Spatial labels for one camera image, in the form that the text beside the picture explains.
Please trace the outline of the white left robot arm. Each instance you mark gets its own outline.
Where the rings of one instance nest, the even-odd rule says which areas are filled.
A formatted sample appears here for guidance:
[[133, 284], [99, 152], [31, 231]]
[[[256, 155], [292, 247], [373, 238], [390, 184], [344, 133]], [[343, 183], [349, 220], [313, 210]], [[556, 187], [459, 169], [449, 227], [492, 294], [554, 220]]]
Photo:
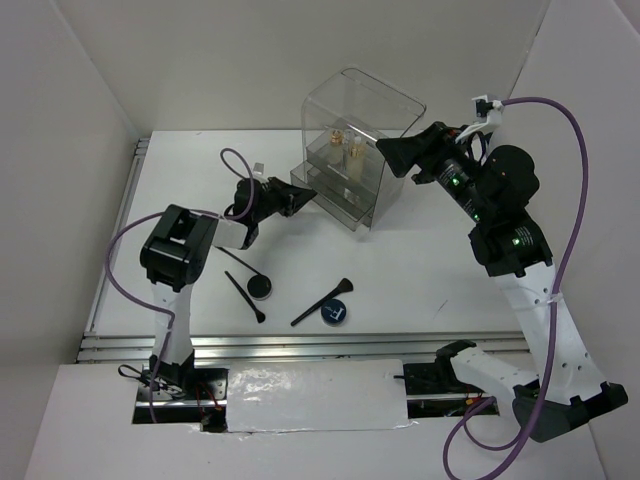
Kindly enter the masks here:
[[222, 218], [170, 205], [143, 244], [140, 263], [152, 284], [156, 313], [150, 370], [171, 397], [189, 396], [196, 386], [195, 351], [190, 333], [193, 285], [213, 247], [246, 250], [259, 223], [278, 214], [291, 217], [316, 196], [312, 189], [276, 177], [245, 178]]

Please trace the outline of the black round compact jar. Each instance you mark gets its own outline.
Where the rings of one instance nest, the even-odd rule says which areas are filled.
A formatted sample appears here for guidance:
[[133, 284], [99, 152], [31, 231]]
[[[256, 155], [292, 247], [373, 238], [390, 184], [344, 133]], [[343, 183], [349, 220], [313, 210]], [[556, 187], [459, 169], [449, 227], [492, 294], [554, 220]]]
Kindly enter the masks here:
[[272, 293], [273, 286], [271, 280], [264, 275], [253, 275], [246, 284], [249, 296], [257, 301], [266, 300]]

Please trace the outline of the small gold cap bottle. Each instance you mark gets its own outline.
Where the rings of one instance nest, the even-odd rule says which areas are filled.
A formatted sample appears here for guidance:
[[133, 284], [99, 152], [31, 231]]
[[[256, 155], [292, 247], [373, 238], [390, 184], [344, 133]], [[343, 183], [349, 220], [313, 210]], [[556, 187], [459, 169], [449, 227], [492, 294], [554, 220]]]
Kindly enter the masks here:
[[343, 164], [343, 141], [344, 132], [332, 129], [329, 134], [327, 162], [335, 168], [340, 168]]

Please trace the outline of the aluminium frame rail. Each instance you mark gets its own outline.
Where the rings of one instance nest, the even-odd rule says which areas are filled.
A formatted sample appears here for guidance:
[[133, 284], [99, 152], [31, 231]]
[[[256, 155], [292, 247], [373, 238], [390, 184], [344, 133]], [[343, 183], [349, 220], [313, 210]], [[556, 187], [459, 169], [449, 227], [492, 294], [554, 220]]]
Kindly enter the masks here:
[[[303, 334], [196, 336], [192, 339], [200, 363], [234, 360], [311, 360], [356, 357], [426, 357], [458, 340], [470, 340], [489, 353], [526, 353], [519, 332]], [[78, 363], [145, 361], [151, 354], [149, 336], [85, 335]]]

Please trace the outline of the blue round jar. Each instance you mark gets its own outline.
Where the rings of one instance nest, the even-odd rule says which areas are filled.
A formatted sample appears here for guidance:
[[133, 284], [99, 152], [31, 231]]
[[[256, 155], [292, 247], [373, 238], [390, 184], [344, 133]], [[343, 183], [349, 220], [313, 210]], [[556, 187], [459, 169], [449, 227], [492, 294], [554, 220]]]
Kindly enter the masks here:
[[337, 298], [325, 301], [321, 306], [320, 313], [324, 324], [330, 327], [343, 325], [348, 315], [346, 305]]

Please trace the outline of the black small makeup brush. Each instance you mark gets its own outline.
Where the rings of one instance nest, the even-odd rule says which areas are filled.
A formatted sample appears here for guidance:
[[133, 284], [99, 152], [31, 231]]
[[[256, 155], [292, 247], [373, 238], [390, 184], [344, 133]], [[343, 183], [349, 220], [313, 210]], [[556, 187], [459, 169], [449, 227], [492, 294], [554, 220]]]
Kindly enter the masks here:
[[234, 288], [238, 291], [238, 293], [241, 295], [243, 300], [251, 308], [251, 310], [253, 311], [256, 317], [256, 321], [259, 324], [264, 323], [266, 320], [266, 315], [256, 307], [253, 300], [250, 298], [249, 294], [244, 290], [244, 288], [238, 283], [238, 281], [231, 275], [229, 271], [224, 271], [224, 274], [228, 278], [228, 280], [231, 282], [231, 284], [234, 286]]

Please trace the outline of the black thin makeup brush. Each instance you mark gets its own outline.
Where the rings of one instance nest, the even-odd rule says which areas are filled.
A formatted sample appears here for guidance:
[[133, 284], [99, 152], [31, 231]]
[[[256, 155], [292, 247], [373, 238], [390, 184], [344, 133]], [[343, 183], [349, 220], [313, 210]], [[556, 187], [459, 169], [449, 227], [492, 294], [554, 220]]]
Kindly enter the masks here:
[[258, 276], [265, 276], [263, 273], [261, 273], [259, 270], [257, 270], [256, 268], [254, 268], [253, 266], [249, 265], [246, 261], [242, 260], [241, 258], [239, 258], [237, 255], [231, 253], [230, 251], [228, 251], [227, 249], [223, 248], [223, 247], [215, 247], [217, 250], [223, 252], [225, 255], [229, 256], [230, 258], [232, 258], [234, 261], [236, 261], [237, 263], [241, 264], [242, 266], [244, 266], [245, 268], [247, 268], [248, 270], [252, 271], [255, 275]]

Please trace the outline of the black fan makeup brush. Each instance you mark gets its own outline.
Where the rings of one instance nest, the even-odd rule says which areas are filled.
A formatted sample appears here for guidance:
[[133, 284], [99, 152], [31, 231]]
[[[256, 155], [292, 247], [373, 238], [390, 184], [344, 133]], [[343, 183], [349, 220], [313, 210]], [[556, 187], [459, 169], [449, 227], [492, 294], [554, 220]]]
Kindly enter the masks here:
[[353, 290], [354, 290], [353, 283], [349, 279], [347, 278], [341, 279], [338, 285], [333, 290], [331, 290], [324, 297], [316, 301], [312, 306], [307, 308], [303, 313], [301, 313], [298, 317], [296, 317], [290, 323], [290, 326], [291, 327], [297, 326], [304, 319], [309, 317], [315, 311], [319, 310], [327, 301], [334, 299], [335, 297], [339, 296], [342, 293], [349, 293], [349, 292], [352, 292]]

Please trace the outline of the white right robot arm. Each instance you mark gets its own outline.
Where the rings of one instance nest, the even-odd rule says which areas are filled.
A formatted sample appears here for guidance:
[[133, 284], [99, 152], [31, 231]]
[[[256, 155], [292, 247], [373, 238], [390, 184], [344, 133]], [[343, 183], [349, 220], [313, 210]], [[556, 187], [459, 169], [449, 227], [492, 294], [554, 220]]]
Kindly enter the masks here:
[[472, 341], [457, 341], [438, 352], [435, 379], [446, 391], [468, 383], [510, 404], [520, 426], [536, 421], [529, 436], [543, 443], [622, 407], [628, 395], [595, 365], [554, 287], [559, 271], [553, 254], [526, 210], [539, 189], [533, 159], [502, 145], [487, 160], [474, 160], [456, 142], [458, 133], [435, 122], [376, 147], [396, 177], [417, 167], [415, 184], [438, 183], [474, 221], [469, 240], [475, 260], [514, 311], [535, 369], [521, 371]]

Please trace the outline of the clear acrylic makeup organizer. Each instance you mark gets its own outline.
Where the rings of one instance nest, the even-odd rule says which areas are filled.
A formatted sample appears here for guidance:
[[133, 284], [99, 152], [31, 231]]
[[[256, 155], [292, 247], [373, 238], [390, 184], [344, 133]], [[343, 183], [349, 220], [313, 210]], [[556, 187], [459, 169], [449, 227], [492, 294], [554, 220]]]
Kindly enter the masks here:
[[314, 202], [351, 231], [372, 228], [399, 198], [376, 143], [416, 131], [426, 104], [385, 79], [347, 66], [305, 98], [301, 107], [303, 160], [291, 183], [316, 192]]

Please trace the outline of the cream foundation bottle gold collar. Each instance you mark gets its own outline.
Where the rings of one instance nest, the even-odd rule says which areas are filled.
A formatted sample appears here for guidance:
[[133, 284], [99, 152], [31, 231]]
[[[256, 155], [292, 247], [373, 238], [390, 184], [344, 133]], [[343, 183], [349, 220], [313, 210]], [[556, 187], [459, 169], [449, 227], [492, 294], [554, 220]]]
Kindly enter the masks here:
[[361, 136], [351, 139], [348, 148], [346, 161], [346, 172], [348, 177], [354, 182], [360, 182], [364, 168], [366, 142]]

